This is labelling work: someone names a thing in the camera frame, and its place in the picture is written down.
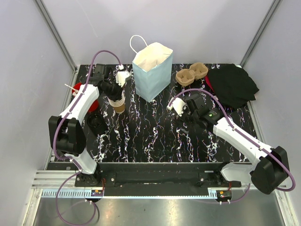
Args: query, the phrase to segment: metal floor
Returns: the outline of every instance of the metal floor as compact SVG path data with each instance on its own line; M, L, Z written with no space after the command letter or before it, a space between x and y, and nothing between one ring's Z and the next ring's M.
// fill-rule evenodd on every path
M233 191L233 200L243 194ZM93 214L92 206L81 203L70 207L81 199L59 199L63 217L83 224ZM265 195L257 190L238 203L230 205L204 204L196 200L154 199L102 199L90 225L95 226L284 226L284 221L274 194ZM35 226L64 226L57 216L54 198L42 198L35 218Z

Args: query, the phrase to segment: paper cup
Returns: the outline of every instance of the paper cup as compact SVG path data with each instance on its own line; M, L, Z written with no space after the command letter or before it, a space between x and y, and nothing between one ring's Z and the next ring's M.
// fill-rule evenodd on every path
M114 108L116 113L121 114L125 111L125 109L126 109L126 105L125 105L126 99L125 99L124 93L122 93L122 95L121 95L121 100L112 101L108 98L108 101L109 101L110 105Z

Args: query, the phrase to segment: white bag handle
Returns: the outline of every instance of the white bag handle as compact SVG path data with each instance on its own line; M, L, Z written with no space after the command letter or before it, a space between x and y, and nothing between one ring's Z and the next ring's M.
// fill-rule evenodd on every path
M142 38L142 37L141 37L140 35L134 34L134 35L131 37L131 39L130 39L130 47L131 47L132 50L137 54L136 50L134 50L134 48L132 47L132 38L135 37L135 36L140 37L140 38Z

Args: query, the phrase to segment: white wall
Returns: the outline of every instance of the white wall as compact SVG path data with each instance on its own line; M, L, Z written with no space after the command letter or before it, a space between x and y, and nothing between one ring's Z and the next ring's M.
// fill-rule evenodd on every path
M297 187L290 193L301 222L301 2L283 1L247 62L260 89L253 101L266 142L287 150Z
M272 0L43 0L76 64L101 49L131 63L133 34L174 50L174 63L239 64ZM135 49L144 48L134 40ZM98 62L116 63L106 54Z
M16 226L72 75L32 0L1 1L0 74L0 224Z

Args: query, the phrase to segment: black fabric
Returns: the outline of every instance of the black fabric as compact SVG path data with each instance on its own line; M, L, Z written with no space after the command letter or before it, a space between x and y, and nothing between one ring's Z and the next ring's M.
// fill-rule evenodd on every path
M207 76L220 103L235 109L255 100L259 91L248 73L233 64L209 70Z

